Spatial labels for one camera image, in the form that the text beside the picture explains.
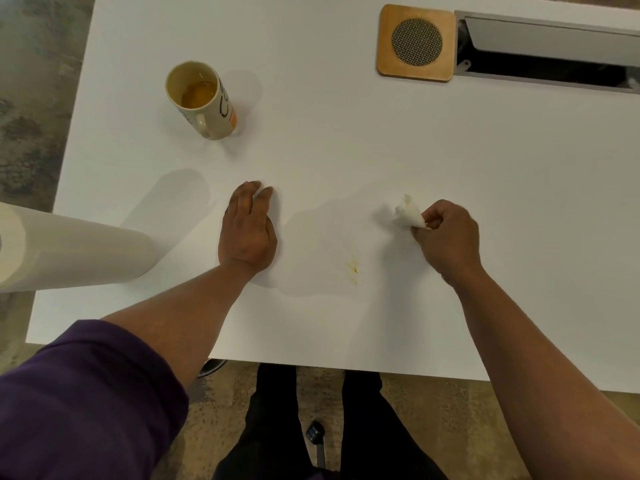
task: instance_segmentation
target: leg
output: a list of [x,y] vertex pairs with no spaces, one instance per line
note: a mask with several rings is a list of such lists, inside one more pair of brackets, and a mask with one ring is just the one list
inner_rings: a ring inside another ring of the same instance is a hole
[[342,386],[344,434],[342,467],[345,478],[411,478],[447,480],[406,430],[380,394],[376,372],[347,371]]
[[245,423],[214,480],[306,480],[313,474],[298,419],[294,366],[260,364]]

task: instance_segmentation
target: purple shirt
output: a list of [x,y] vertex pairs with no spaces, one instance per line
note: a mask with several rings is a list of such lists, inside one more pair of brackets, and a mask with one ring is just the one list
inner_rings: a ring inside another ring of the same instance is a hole
[[148,479],[188,403],[142,340],[78,321],[0,377],[0,479]]

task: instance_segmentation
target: mug handle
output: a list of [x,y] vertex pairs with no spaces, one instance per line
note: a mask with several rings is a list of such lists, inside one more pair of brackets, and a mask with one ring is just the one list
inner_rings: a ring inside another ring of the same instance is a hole
[[200,136],[210,139],[211,133],[209,132],[209,128],[207,128],[207,120],[205,119],[204,114],[198,114],[196,116],[196,121],[198,122],[198,133],[200,133]]

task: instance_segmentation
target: person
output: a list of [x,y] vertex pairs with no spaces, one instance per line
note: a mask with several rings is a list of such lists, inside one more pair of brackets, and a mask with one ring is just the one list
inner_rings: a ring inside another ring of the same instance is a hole
[[[230,307],[270,265],[273,193],[245,182],[231,196],[220,265],[171,290],[74,323],[0,378],[0,478],[146,479],[182,427],[185,393]],[[540,332],[484,270],[478,225],[437,201],[412,229],[426,261],[460,298],[469,332],[534,478],[640,479],[640,429]],[[309,460],[296,371],[263,364],[238,444],[214,478],[444,479],[380,395],[375,373],[345,373],[340,472]]]

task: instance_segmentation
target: person's left hand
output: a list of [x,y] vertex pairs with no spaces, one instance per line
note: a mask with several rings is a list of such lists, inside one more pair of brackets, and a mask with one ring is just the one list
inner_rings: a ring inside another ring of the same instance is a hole
[[272,263],[278,245],[273,223],[267,216],[273,187],[264,188],[254,199],[260,185],[260,181],[245,182],[231,195],[218,244],[220,264],[240,261],[249,265],[253,274]]

